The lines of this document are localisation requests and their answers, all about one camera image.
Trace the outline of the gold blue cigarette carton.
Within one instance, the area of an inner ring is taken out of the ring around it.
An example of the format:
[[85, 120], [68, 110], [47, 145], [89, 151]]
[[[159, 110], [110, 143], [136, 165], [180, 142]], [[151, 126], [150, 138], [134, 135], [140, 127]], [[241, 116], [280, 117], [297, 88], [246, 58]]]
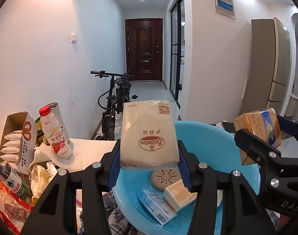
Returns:
[[246, 112], [233, 120], [235, 130], [244, 129], [276, 148], [281, 145], [281, 131], [277, 114], [273, 108]]

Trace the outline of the tan tissue pack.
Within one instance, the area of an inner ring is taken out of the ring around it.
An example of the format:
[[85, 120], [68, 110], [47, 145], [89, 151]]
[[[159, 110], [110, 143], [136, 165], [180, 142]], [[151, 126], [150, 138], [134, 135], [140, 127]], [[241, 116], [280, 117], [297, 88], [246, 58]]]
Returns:
[[124, 104], [120, 166], [153, 171], [175, 167], [180, 161], [177, 137], [167, 100]]

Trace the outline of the blue plaid cloth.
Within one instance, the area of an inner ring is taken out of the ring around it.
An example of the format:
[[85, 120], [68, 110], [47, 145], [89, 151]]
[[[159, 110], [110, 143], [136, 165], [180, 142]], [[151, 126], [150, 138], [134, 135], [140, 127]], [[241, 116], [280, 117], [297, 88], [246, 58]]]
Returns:
[[[113, 192], [103, 193], [103, 200], [111, 234], [143, 234], [124, 217], [115, 201]], [[78, 234], [85, 234], [82, 202], [78, 198], [76, 199], [76, 206], [77, 232]], [[271, 210], [266, 211], [275, 229], [279, 231], [283, 226], [283, 216]]]

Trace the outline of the blue plastic basin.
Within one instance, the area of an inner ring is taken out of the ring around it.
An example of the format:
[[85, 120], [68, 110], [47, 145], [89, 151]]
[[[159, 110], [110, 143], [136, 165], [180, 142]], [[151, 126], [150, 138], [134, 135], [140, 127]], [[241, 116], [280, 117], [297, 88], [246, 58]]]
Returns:
[[[223, 129], [196, 121], [175, 121], [177, 139], [180, 140], [179, 170], [184, 184], [197, 189], [202, 183], [199, 163], [206, 163], [215, 171], [230, 174], [240, 171], [255, 193], [260, 189], [260, 173], [257, 165], [242, 165], [240, 151], [234, 136]], [[161, 225], [139, 201], [137, 195], [143, 190], [163, 192], [151, 183], [151, 172], [121, 169], [113, 194], [124, 217], [143, 234], [187, 234], [194, 213], [193, 205], [181, 210], [167, 224]]]

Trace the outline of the crumpled white paper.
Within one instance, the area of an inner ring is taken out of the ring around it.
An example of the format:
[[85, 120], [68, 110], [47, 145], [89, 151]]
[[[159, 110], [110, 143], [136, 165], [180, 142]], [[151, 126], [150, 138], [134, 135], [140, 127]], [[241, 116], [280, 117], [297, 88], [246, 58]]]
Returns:
[[35, 204], [53, 177], [58, 172], [58, 167], [62, 167], [62, 158], [53, 153], [53, 149], [41, 143], [35, 147], [34, 158], [28, 167], [30, 172], [29, 181], [32, 190], [32, 202]]

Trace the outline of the tan round disc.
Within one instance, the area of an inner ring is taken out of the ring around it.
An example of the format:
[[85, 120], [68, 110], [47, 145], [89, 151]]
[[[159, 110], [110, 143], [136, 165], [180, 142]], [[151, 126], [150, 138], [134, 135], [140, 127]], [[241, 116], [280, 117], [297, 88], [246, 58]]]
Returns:
[[153, 171], [150, 179], [155, 189], [163, 191], [166, 187], [181, 180], [181, 175], [177, 168], [167, 168]]

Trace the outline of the blue white small box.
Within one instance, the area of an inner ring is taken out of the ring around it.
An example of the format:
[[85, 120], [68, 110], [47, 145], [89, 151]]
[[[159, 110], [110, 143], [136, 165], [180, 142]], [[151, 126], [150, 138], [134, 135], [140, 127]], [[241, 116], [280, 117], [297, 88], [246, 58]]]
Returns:
[[177, 216], [172, 207], [152, 190], [143, 189], [137, 194], [137, 198], [161, 225], [165, 225]]

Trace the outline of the beige square box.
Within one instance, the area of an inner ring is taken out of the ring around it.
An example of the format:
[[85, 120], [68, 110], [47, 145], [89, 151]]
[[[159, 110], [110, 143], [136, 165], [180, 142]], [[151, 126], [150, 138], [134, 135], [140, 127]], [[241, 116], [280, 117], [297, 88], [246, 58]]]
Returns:
[[189, 192], [182, 179], [166, 187], [163, 193], [165, 201], [177, 213], [193, 203], [196, 197], [197, 193]]

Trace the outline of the strawberry milk bottle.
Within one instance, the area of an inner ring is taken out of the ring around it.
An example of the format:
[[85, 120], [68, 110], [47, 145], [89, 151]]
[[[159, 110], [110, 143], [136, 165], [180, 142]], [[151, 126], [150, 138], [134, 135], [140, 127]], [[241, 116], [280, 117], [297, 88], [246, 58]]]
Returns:
[[49, 106], [39, 109], [43, 133], [50, 143], [54, 153], [60, 158], [68, 159], [72, 155], [72, 150], [68, 144], [66, 135], [59, 121], [52, 113]]

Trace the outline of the beige refrigerator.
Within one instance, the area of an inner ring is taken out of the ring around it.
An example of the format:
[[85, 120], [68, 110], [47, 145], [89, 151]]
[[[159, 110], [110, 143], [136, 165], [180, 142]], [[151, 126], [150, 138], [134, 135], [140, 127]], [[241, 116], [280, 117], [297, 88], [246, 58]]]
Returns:
[[277, 19], [252, 19], [251, 68], [240, 112], [281, 112], [290, 75], [290, 33]]

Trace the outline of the open cardboard snack box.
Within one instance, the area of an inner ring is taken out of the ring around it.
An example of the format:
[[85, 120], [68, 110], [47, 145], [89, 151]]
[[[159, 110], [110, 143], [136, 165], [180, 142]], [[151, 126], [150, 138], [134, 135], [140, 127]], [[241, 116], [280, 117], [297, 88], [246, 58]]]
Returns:
[[9, 115], [2, 132], [0, 162], [7, 161], [16, 172], [29, 175], [37, 131], [38, 125], [27, 112]]

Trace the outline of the red snack bag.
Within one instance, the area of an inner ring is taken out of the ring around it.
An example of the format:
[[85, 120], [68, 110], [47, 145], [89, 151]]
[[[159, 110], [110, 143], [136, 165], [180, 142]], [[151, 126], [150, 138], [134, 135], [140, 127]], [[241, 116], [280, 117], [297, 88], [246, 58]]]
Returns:
[[0, 217], [13, 234], [20, 234], [32, 207], [0, 187]]

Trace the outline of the dark red door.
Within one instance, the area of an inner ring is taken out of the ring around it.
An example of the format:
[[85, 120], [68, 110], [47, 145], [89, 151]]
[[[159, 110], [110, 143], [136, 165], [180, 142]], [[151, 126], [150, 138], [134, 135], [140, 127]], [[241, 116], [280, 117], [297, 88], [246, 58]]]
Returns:
[[162, 81], [163, 19], [126, 19], [126, 67], [136, 81]]

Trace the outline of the white wall switch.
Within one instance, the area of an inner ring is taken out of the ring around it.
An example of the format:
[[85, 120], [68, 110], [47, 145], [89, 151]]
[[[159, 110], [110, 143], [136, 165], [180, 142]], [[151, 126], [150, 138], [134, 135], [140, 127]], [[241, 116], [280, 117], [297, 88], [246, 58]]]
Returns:
[[72, 33], [71, 34], [71, 43], [76, 43], [76, 42], [77, 42], [76, 34]]

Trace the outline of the wall electrical panel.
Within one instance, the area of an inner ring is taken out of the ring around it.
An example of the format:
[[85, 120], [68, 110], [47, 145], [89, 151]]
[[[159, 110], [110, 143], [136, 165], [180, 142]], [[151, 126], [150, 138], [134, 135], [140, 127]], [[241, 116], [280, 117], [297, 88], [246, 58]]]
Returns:
[[233, 0], [214, 0], [215, 12], [235, 20], [235, 6]]

